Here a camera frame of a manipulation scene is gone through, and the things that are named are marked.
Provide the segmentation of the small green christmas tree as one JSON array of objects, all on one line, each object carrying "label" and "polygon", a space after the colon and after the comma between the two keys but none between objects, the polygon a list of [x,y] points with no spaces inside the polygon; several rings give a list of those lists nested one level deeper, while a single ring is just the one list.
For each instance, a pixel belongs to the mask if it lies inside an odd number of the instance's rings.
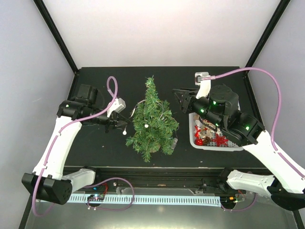
[{"label": "small green christmas tree", "polygon": [[141,154],[144,162],[149,162],[152,154],[159,150],[171,155],[179,123],[173,118],[170,103],[159,98],[153,77],[145,83],[145,99],[139,102],[132,113],[132,124],[135,133],[127,137],[126,145]]}]

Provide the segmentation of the white plastic basket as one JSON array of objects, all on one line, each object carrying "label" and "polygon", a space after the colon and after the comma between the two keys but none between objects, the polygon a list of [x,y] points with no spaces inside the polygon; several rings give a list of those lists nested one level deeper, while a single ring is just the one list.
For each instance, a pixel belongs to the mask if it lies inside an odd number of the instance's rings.
[{"label": "white plastic basket", "polygon": [[[228,146],[220,146],[217,147],[216,143],[212,141],[212,139],[215,138],[216,134],[220,136],[224,136],[220,130],[217,132],[214,132],[212,129],[209,127],[215,128],[214,125],[209,123],[208,121],[204,121],[204,123],[207,125],[203,125],[199,120],[198,120],[199,115],[196,113],[191,113],[189,114],[189,139],[191,146],[196,148],[196,149],[202,149],[202,150],[211,150],[211,151],[227,151],[227,152],[233,152],[233,151],[242,151],[242,148],[239,147],[237,144],[233,143],[232,141],[228,140]],[[205,136],[208,136],[211,138],[211,142],[206,145],[206,146],[196,146],[194,141],[194,130],[195,130],[195,125],[198,125],[201,128],[201,139]]]}]

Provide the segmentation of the clear battery box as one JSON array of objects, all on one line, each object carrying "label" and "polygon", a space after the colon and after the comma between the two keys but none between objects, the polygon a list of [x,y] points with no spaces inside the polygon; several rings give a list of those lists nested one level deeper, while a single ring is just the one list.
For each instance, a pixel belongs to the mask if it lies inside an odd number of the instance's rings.
[{"label": "clear battery box", "polygon": [[177,138],[174,138],[174,139],[173,139],[173,142],[172,142],[172,146],[171,146],[171,149],[172,149],[172,150],[174,150],[174,149],[176,148],[177,142],[178,142],[178,139],[177,139]]}]

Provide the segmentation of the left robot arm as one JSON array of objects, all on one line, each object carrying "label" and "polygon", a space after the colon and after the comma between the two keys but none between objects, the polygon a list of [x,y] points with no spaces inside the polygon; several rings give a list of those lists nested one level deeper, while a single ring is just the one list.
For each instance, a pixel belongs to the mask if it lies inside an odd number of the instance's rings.
[{"label": "left robot arm", "polygon": [[22,184],[36,200],[54,204],[65,204],[71,194],[81,188],[98,190],[102,178],[94,169],[82,168],[69,175],[63,174],[65,161],[72,143],[83,124],[104,125],[106,130],[128,124],[128,120],[119,113],[126,105],[117,97],[118,87],[107,89],[112,100],[105,109],[96,107],[98,89],[90,85],[81,85],[76,96],[63,101],[58,109],[55,128],[47,148],[31,173],[25,173]]}]

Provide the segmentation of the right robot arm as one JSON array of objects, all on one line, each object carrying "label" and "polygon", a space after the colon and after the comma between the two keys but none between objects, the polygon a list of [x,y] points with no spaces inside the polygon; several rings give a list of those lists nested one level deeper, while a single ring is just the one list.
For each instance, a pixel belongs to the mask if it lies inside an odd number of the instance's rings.
[{"label": "right robot arm", "polygon": [[264,125],[238,109],[239,96],[226,85],[217,85],[204,96],[196,89],[173,89],[185,114],[195,113],[212,123],[231,142],[256,157],[270,172],[263,176],[231,170],[217,179],[221,192],[252,191],[269,197],[278,206],[294,211],[305,207],[305,170],[284,150],[271,142]]}]

